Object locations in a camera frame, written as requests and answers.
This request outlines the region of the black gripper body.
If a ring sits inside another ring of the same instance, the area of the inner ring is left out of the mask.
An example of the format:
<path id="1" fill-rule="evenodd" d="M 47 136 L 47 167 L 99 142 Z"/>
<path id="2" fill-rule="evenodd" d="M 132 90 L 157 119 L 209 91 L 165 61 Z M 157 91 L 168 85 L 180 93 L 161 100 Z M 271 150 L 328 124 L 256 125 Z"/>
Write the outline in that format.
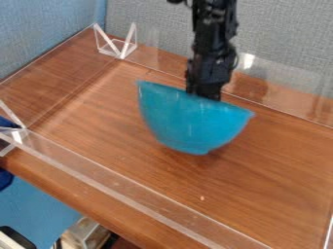
<path id="1" fill-rule="evenodd" d="M 223 56 L 194 53 L 194 57 L 188 60 L 186 92 L 220 101 L 221 88 L 231 82 L 237 63 L 239 55 L 235 49 Z"/>

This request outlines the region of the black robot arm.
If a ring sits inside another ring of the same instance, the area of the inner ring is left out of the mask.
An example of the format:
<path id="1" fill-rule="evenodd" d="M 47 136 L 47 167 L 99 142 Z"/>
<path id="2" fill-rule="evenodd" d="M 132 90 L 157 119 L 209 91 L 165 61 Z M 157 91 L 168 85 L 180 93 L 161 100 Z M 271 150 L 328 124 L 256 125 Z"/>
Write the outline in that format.
<path id="1" fill-rule="evenodd" d="M 239 54 L 231 40 L 237 35 L 237 0 L 166 0 L 184 3 L 193 15 L 193 57 L 188 60 L 186 92 L 221 100 L 231 82 Z"/>

